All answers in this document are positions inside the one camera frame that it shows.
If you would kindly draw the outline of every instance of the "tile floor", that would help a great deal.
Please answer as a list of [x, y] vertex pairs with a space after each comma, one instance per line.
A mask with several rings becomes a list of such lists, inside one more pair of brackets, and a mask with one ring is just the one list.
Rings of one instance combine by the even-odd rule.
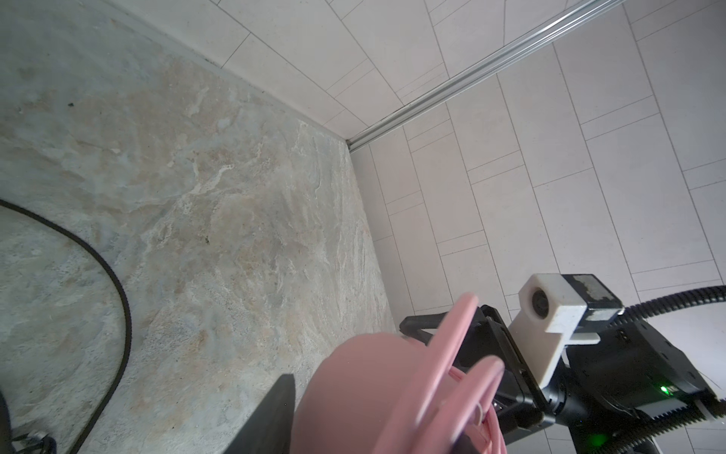
[[110, 1], [346, 139], [574, 3]]
[[[474, 291], [509, 320], [534, 272], [595, 273], [628, 305], [721, 285], [725, 124], [726, 1], [629, 0], [355, 151], [394, 318]], [[652, 321], [722, 397], [724, 322], [724, 305]], [[661, 449], [724, 453], [724, 428]], [[574, 450], [555, 427], [510, 452]]]

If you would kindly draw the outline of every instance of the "pink object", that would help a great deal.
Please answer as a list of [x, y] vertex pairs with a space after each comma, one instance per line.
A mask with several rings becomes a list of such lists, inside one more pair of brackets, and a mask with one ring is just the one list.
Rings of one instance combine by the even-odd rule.
[[506, 454], [492, 407], [504, 363], [452, 367], [477, 305], [463, 294], [428, 346], [379, 333], [335, 349], [295, 412], [291, 454], [449, 454], [463, 431], [480, 453]]

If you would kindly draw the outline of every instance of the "black cable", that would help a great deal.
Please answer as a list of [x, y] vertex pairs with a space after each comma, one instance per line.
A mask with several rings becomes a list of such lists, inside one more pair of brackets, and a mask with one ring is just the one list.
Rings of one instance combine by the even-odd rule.
[[[703, 405], [713, 416], [723, 418], [726, 416], [726, 399], [704, 402]], [[665, 434], [687, 424], [705, 421], [706, 416], [695, 406], [674, 410], [640, 425], [626, 429], [618, 437], [608, 441], [592, 454], [620, 454], [632, 447], [636, 447], [652, 437]]]
[[129, 300], [126, 298], [126, 292], [123, 291], [121, 281], [118, 280], [118, 277], [116, 276], [116, 273], [113, 272], [113, 269], [111, 269], [111, 266], [103, 259], [103, 257], [101, 257], [101, 254], [93, 249], [91, 245], [86, 243], [86, 241], [82, 240], [76, 234], [69, 232], [58, 224], [55, 224], [54, 222], [49, 221], [48, 219], [45, 219], [44, 217], [35, 214], [32, 211], [26, 210], [22, 206], [17, 206], [14, 203], [10, 203], [2, 199], [0, 199], [0, 205], [10, 210], [16, 211], [17, 213], [24, 214], [31, 219], [35, 219], [41, 224], [52, 228], [61, 235], [70, 238], [83, 249], [86, 249], [86, 252], [91, 254], [91, 256], [96, 259], [96, 262], [101, 265], [103, 270], [106, 271], [106, 274], [108, 274], [108, 277], [111, 278], [111, 281], [113, 282], [114, 287], [116, 287], [116, 291], [121, 298], [121, 306], [123, 307], [123, 318], [126, 322], [126, 338], [123, 342], [123, 356], [121, 357], [121, 363], [118, 365], [118, 370], [116, 371], [116, 376], [113, 378], [111, 386], [108, 387], [108, 391], [106, 391], [106, 394], [104, 395], [103, 399], [101, 399], [101, 402], [98, 404], [96, 410], [91, 415], [91, 418], [86, 423], [86, 426], [76, 438], [76, 442], [73, 443], [70, 451], [68, 451], [68, 454], [77, 454], [77, 452], [81, 449], [83, 442], [86, 441], [86, 438], [91, 433], [93, 426], [96, 425], [96, 422], [101, 416], [101, 413], [103, 413], [103, 410], [106, 408], [106, 405], [108, 405], [108, 402], [111, 400], [111, 396], [113, 396], [116, 388], [118, 388], [118, 384], [121, 382], [121, 376], [123, 376], [123, 372], [126, 370], [126, 365], [129, 363], [129, 355], [131, 354], [131, 309], [129, 308]]
[[623, 315], [613, 320], [611, 325], [624, 325], [679, 309], [724, 301], [726, 301], [726, 285], [686, 290], [627, 307]]

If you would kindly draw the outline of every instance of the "marbled stone surface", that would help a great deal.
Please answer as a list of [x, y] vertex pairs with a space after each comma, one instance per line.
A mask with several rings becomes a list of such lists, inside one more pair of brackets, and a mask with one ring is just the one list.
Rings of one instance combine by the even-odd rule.
[[[121, 386], [83, 453], [223, 449], [281, 373], [393, 320], [345, 145], [78, 1], [0, 4], [0, 197], [109, 261]], [[0, 208], [0, 389], [70, 447], [123, 346], [81, 248]]]

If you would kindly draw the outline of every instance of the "metal strip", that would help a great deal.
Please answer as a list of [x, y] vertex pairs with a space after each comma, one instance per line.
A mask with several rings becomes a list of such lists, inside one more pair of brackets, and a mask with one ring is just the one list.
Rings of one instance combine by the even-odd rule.
[[351, 152], [393, 131], [625, 0], [583, 0], [348, 140]]

